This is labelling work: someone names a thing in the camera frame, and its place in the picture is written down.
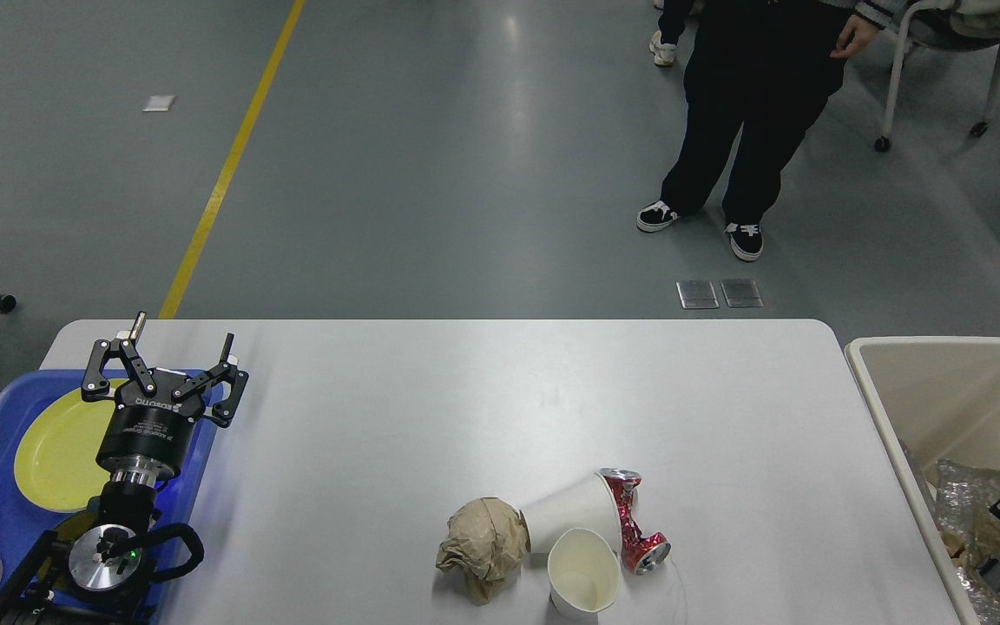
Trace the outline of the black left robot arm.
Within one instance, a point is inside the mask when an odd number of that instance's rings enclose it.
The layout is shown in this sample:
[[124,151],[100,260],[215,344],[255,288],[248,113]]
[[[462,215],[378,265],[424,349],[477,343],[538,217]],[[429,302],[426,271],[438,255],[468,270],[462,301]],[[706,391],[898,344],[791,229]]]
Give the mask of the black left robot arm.
[[114,410],[96,448],[109,474],[94,517],[67,537],[44,531],[0,589],[0,624],[147,624],[155,587],[205,559],[197,531],[162,523],[156,498],[181,475],[197,426],[227,428],[237,415],[247,372],[227,333],[217,364],[197,375],[147,365],[136,344],[147,315],[91,349],[81,398]]

